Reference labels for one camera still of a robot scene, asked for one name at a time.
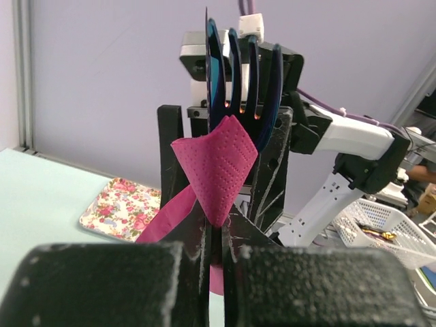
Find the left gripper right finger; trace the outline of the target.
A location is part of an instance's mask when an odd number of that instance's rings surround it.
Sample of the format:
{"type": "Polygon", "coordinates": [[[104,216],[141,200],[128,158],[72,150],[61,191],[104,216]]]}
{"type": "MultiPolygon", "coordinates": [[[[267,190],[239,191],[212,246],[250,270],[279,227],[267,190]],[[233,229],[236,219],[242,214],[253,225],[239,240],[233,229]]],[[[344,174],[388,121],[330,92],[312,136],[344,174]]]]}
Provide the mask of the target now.
{"type": "Polygon", "coordinates": [[[281,247],[236,207],[221,235],[226,326],[435,325],[386,251],[281,247]]]}

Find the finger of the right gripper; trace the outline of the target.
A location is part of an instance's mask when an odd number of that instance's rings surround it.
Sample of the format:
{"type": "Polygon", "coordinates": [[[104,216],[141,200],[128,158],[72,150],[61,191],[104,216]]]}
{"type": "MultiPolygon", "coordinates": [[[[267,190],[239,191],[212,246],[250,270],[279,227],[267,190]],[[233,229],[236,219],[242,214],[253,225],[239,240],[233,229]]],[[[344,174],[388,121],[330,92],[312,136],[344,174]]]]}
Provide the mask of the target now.
{"type": "Polygon", "coordinates": [[[161,168],[161,204],[167,204],[186,187],[186,176],[171,144],[184,137],[180,106],[162,105],[157,109],[161,168]]]}
{"type": "Polygon", "coordinates": [[[283,214],[291,129],[292,109],[283,107],[252,169],[248,219],[262,232],[267,232],[283,214]]]}

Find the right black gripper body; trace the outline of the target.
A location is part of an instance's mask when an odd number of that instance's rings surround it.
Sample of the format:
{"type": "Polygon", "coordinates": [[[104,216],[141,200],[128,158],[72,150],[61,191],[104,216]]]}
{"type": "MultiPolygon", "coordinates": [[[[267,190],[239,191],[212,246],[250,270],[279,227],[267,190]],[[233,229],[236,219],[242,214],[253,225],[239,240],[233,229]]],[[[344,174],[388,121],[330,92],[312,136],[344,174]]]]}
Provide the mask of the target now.
{"type": "Polygon", "coordinates": [[[290,150],[311,155],[332,120],[311,114],[296,91],[303,57],[278,44],[232,42],[230,57],[211,42],[205,59],[193,62],[196,72],[204,70],[208,91],[200,105],[208,110],[208,130],[225,116],[234,115],[250,135],[256,149],[265,149],[279,108],[292,109],[290,150]]]}

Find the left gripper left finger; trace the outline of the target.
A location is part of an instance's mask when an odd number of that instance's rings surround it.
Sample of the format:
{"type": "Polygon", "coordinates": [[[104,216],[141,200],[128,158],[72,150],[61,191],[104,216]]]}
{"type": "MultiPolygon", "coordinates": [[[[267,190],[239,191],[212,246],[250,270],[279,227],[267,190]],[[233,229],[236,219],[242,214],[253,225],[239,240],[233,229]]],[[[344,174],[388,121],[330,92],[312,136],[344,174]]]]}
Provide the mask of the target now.
{"type": "Polygon", "coordinates": [[[2,326],[207,326],[210,227],[199,204],[157,243],[40,245],[1,303],[2,326]]]}

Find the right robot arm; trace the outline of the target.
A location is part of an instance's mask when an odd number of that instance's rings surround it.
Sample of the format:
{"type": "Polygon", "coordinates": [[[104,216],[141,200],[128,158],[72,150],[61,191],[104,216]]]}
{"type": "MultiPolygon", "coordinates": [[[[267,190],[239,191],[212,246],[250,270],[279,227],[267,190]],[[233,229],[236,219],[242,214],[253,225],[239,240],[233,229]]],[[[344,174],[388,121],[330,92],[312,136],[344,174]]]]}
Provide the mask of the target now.
{"type": "MultiPolygon", "coordinates": [[[[281,47],[272,48],[270,77],[264,106],[258,100],[258,42],[248,41],[249,94],[241,99],[240,49],[229,37],[232,51],[232,98],[225,98],[225,67],[221,42],[210,36],[206,43],[206,85],[209,132],[198,138],[181,138],[172,150],[189,184],[156,215],[161,234],[173,230],[199,203],[210,223],[220,228],[246,177],[275,125],[283,88],[281,47]]],[[[399,131],[387,130],[317,106],[311,111],[328,120],[317,148],[337,151],[328,182],[284,230],[287,245],[306,247],[349,204],[364,193],[384,188],[393,178],[409,146],[399,131]]]]}

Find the pink paper napkin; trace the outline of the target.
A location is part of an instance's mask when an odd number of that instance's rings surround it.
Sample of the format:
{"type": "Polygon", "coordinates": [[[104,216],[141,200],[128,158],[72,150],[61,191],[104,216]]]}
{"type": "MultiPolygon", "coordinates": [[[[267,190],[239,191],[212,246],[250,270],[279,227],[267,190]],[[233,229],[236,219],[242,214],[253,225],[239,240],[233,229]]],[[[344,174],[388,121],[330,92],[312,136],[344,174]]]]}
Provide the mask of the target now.
{"type": "Polygon", "coordinates": [[[257,156],[253,142],[235,116],[225,116],[211,133],[171,144],[189,184],[165,204],[136,243],[176,240],[200,258],[198,282],[223,295],[220,231],[257,156]]]}

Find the blue metallic fork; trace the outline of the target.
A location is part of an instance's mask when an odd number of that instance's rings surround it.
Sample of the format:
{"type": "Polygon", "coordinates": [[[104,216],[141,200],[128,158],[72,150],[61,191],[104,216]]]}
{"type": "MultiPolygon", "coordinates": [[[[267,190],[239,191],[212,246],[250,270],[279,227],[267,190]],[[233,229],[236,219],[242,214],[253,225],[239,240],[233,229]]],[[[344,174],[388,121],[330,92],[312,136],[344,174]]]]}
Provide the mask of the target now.
{"type": "MultiPolygon", "coordinates": [[[[253,40],[250,40],[248,45],[250,50],[250,72],[253,73],[256,63],[260,68],[259,46],[255,44],[253,40]]],[[[226,116],[235,116],[260,153],[265,149],[270,140],[281,102],[283,88],[283,56],[280,45],[275,44],[272,48],[268,87],[262,110],[259,113],[257,113],[256,110],[258,106],[260,75],[258,76],[258,86],[255,86],[254,82],[254,77],[250,77],[249,86],[251,89],[249,90],[250,94],[248,94],[244,107],[236,102],[231,102],[230,105],[227,106],[223,99],[225,91],[218,89],[214,99],[211,100],[211,129],[214,130],[226,116]]]]}

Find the dark blue knife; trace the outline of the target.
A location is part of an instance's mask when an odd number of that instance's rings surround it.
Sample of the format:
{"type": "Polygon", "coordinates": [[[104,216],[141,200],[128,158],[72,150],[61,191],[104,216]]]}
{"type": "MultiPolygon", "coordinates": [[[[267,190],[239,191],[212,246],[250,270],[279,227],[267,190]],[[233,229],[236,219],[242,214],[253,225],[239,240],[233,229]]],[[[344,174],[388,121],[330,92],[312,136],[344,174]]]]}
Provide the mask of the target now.
{"type": "Polygon", "coordinates": [[[206,72],[206,108],[207,108],[207,125],[208,134],[211,132],[211,56],[209,48],[209,36],[208,36],[208,8],[205,7],[205,72],[206,72]]]}

